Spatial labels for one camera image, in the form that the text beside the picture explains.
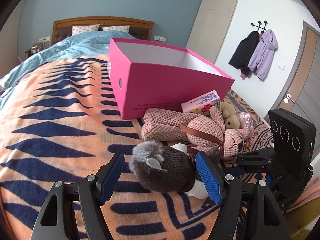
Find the lavender coat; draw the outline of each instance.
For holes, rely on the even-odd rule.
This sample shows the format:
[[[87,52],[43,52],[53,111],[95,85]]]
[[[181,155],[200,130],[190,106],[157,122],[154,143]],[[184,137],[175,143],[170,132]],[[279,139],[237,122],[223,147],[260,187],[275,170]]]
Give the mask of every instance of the lavender coat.
[[[276,48],[278,48],[276,36],[269,29],[261,36],[248,65],[248,68],[261,80],[264,80],[269,72]]]

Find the pink knitted stuffed toy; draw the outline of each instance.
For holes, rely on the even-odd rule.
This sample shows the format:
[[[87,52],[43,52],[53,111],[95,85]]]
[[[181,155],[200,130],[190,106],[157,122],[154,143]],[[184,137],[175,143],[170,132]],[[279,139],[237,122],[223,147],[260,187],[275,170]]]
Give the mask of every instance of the pink knitted stuffed toy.
[[[141,131],[142,138],[146,141],[189,141],[196,145],[193,148],[205,152],[210,151],[212,147],[220,147],[222,159],[234,162],[248,133],[244,129],[225,130],[220,110],[212,106],[209,112],[211,118],[194,113],[150,108],[143,117],[145,123]],[[204,139],[208,134],[211,135],[209,139],[211,137],[215,140]]]

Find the wooden headboard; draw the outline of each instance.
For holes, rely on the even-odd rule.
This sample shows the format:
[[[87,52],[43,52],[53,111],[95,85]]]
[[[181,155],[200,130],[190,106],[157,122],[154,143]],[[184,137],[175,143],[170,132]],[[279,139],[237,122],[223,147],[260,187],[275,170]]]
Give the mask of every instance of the wooden headboard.
[[[113,16],[89,16],[55,21],[53,23],[51,44],[53,45],[70,37],[73,26],[95,24],[100,24],[99,30],[102,30],[102,27],[129,25],[129,34],[139,40],[150,40],[154,22]]]

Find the light switch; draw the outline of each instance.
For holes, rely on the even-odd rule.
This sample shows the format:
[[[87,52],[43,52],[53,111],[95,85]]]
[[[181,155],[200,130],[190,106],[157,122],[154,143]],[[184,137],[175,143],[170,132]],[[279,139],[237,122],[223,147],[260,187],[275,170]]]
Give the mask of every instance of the light switch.
[[[50,41],[50,36],[39,39],[39,42],[47,42]]]
[[[284,63],[280,63],[280,64],[278,65],[278,67],[281,68],[282,70],[284,70],[285,64],[284,64]]]
[[[156,35],[154,36],[153,39],[156,40],[156,41],[162,41],[162,42],[165,42],[167,40],[167,38],[156,36]]]

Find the open box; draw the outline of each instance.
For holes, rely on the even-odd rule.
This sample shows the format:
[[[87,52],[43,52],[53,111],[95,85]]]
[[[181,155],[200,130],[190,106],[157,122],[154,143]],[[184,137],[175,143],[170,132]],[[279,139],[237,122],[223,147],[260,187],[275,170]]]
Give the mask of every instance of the open box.
[[[111,39],[111,86],[122,119],[148,108],[181,112],[181,103],[216,90],[221,99],[234,79],[188,49],[154,41]]]

